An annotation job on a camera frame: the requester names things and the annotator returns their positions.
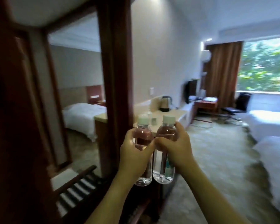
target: curtain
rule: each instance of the curtain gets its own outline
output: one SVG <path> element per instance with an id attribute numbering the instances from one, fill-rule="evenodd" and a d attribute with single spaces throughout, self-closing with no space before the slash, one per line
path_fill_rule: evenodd
<path id="1" fill-rule="evenodd" d="M 207 97 L 218 98 L 218 112 L 222 107 L 234 106 L 237 74 L 242 56 L 243 42 L 208 45 L 211 60 L 204 65 Z"/>

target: chair seat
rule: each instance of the chair seat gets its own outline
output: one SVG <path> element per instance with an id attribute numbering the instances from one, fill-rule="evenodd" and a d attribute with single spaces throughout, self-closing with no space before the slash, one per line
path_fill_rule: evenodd
<path id="1" fill-rule="evenodd" d="M 222 111 L 229 112 L 229 113 L 243 113 L 243 112 L 245 112 L 243 110 L 236 109 L 236 108 L 233 108 L 233 107 L 223 107 L 221 109 L 222 109 Z"/>

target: bottle cap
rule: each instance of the bottle cap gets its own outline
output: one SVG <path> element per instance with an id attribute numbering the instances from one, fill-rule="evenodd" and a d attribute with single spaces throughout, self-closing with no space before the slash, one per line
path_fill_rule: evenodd
<path id="1" fill-rule="evenodd" d="M 175 124 L 175 116 L 163 115 L 163 123 Z"/>
<path id="2" fill-rule="evenodd" d="M 138 125 L 149 125 L 149 117 L 146 114 L 138 116 Z"/>

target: kettle base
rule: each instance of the kettle base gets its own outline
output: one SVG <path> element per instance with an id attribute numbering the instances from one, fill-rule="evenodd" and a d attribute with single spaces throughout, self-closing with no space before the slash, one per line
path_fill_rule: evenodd
<path id="1" fill-rule="evenodd" d="M 169 111 L 170 111 L 170 108 L 160 108 L 160 111 L 161 111 L 161 112 L 169 112 Z"/>

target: hand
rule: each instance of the hand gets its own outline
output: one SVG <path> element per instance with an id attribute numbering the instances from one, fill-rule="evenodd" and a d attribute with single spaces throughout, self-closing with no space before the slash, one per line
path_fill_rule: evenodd
<path id="1" fill-rule="evenodd" d="M 120 147 L 120 162 L 118 173 L 124 176 L 124 179 L 134 184 L 136 180 L 145 172 L 149 159 L 155 150 L 152 141 L 143 151 L 136 149 L 133 143 L 133 132 L 131 129 L 125 135 L 123 144 Z"/>
<path id="2" fill-rule="evenodd" d="M 177 141 L 158 137 L 154 142 L 159 150 L 168 152 L 170 161 L 179 171 L 182 171 L 189 163 L 194 162 L 194 157 L 189 135 L 179 122 L 175 123 L 175 127 L 179 133 Z"/>

